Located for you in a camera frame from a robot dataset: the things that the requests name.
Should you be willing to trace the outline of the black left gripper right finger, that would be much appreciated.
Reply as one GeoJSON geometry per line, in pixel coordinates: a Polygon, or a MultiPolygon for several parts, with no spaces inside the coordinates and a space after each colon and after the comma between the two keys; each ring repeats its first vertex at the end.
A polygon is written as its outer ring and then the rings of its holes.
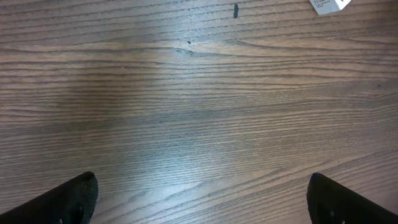
{"type": "Polygon", "coordinates": [[[313,224],[397,223],[392,213],[321,173],[314,173],[307,189],[313,224]]]}

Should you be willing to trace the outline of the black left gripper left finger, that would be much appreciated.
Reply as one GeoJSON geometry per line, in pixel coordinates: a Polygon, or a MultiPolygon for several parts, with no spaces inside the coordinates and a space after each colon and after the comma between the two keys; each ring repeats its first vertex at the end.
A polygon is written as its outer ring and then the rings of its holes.
{"type": "Polygon", "coordinates": [[[84,172],[1,214],[1,224],[88,224],[95,210],[98,192],[94,173],[84,172]]]}

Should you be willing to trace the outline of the white hammer picture block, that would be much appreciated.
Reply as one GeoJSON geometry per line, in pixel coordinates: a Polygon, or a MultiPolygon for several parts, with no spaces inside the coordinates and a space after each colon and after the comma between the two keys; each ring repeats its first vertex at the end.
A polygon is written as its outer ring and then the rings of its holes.
{"type": "Polygon", "coordinates": [[[344,9],[351,0],[309,0],[318,15],[330,14],[344,9]]]}

